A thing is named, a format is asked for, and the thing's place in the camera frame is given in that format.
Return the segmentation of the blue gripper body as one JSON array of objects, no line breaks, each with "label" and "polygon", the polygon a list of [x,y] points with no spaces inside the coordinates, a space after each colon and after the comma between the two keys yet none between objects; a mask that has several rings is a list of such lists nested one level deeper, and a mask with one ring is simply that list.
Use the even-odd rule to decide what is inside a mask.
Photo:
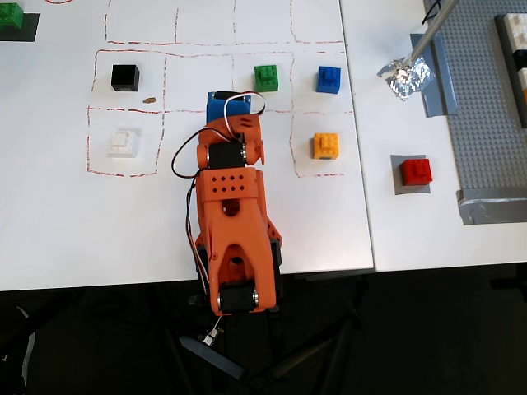
[{"label": "blue gripper body", "polygon": [[[226,101],[232,96],[237,95],[233,91],[214,91],[208,93],[206,108],[206,123],[222,119],[224,117],[224,106]],[[241,96],[231,100],[226,107],[228,117],[249,114],[251,107],[251,98],[249,95]]]}]

